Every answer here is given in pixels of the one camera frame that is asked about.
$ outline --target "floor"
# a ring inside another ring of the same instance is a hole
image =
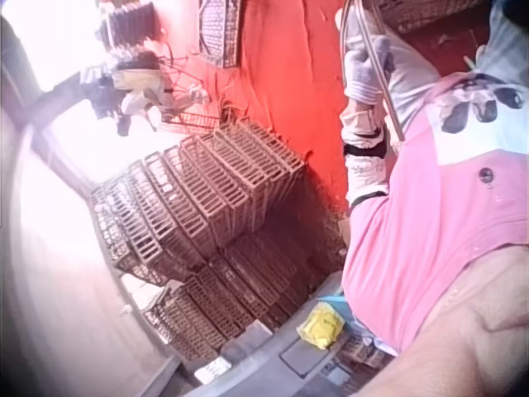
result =
[[[198,2],[155,0],[175,56],[198,52]],[[191,56],[196,74],[214,98],[225,96],[247,114],[272,126],[307,159],[333,209],[345,210],[346,173],[338,115],[346,104],[341,85],[334,16],[342,0],[247,0],[241,28],[241,67],[217,69]],[[466,71],[488,39],[483,5],[407,35],[441,72]]]

